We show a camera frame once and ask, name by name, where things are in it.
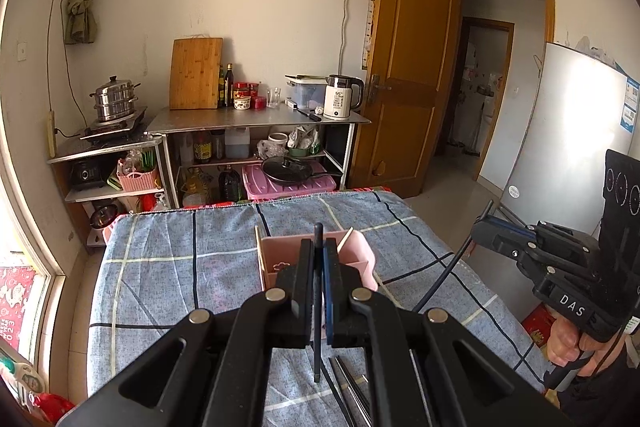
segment electric kettle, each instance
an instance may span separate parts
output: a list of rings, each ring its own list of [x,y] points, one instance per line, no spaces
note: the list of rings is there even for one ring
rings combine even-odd
[[[324,117],[331,120],[346,120],[351,114],[351,109],[357,109],[362,103],[364,95],[364,82],[352,76],[330,74],[326,78],[328,84],[324,92]],[[351,105],[351,86],[360,87],[358,101]]]

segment human hand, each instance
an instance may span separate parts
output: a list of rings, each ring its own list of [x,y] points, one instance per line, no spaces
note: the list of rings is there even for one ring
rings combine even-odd
[[[579,377],[588,377],[593,373],[600,360],[607,354],[616,336],[617,335],[614,335],[609,342],[604,344],[593,340],[585,333],[580,336],[578,334],[578,328],[569,322],[569,320],[562,317],[562,315],[559,315],[551,326],[551,335],[546,343],[546,355],[551,362],[564,367],[568,362],[573,362],[580,356],[579,349],[583,351],[593,351],[593,356],[589,359],[589,362],[578,372]],[[607,357],[607,360],[600,366],[598,372],[606,369],[616,360],[620,351],[622,351],[625,346],[625,339],[626,334],[623,334],[616,347]]]

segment green bowl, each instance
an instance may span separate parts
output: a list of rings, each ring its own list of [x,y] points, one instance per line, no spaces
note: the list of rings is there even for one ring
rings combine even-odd
[[[287,150],[289,150],[289,154],[293,158],[303,158],[304,156],[309,156],[309,149],[290,149],[290,148],[287,148]]]

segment cutting board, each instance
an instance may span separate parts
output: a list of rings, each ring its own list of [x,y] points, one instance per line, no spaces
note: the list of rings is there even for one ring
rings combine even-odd
[[[218,107],[222,38],[177,39],[171,57],[170,109]]]

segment light switch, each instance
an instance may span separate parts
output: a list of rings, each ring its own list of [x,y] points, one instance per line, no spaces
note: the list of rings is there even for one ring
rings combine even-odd
[[[27,43],[26,42],[18,42],[18,62],[27,59]]]

